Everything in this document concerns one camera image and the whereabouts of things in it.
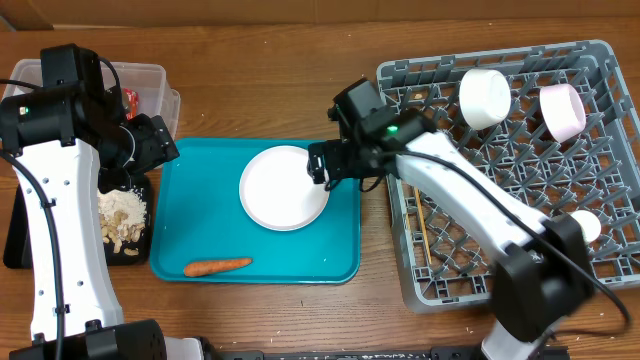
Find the pink plate with food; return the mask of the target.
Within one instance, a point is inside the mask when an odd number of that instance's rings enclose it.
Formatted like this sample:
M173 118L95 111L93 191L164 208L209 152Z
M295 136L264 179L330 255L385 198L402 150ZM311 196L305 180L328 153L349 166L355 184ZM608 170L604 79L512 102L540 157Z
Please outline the pink plate with food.
M273 231L311 224L325 209L329 193L307 173L308 151L281 145L256 155L245 167L239 196L246 214Z

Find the pink bowl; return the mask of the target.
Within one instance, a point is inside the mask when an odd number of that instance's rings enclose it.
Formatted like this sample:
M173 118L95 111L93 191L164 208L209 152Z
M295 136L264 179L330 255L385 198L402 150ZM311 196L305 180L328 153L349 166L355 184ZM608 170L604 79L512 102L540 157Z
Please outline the pink bowl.
M546 127L556 142L580 134L586 126L586 113L577 90L570 84L540 89L540 110Z

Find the white bowl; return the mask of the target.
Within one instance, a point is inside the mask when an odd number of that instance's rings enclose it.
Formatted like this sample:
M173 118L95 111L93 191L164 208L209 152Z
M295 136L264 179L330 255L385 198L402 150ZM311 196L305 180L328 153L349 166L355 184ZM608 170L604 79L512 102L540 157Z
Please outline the white bowl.
M511 107L510 87L497 70L471 69L459 88L460 110L474 130L483 130L504 121Z

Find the white paper cup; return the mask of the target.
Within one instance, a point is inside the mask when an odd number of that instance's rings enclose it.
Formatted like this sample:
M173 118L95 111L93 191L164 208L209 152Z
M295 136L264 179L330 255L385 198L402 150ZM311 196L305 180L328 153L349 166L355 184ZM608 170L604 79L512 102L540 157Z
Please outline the white paper cup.
M586 244L596 241L601 235L602 225L599 218L587 210L577 210L570 216L580 225Z

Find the orange carrot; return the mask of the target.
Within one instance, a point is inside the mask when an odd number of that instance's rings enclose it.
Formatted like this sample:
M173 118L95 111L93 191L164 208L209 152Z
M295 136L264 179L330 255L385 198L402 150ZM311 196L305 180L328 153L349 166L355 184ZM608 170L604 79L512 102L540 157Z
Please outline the orange carrot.
M183 273L186 277L202 277L244 268L252 263L252 258L197 261L189 263Z

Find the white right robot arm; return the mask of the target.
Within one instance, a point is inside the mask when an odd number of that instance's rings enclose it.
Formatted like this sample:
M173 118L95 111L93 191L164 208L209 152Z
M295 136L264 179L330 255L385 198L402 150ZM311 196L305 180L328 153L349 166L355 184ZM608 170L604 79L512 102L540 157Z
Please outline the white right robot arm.
M482 359L529 359L551 331L595 292L587 246L599 235L586 211L550 218L515 199L469 163L449 137L415 108L396 112L367 79L333 99L336 140L308 147L307 171L332 191L344 179L392 175L438 205L492 261L496 322Z

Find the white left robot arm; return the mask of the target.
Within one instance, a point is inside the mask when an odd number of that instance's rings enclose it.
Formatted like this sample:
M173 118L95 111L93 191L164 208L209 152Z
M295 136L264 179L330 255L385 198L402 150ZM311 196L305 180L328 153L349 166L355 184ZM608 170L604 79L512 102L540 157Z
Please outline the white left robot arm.
M123 323L98 195L129 188L179 155L161 116L127 119L120 86L104 85L106 63L75 44L46 48L41 85L1 102L1 153L13 163L27 212L35 341L82 333L92 320Z

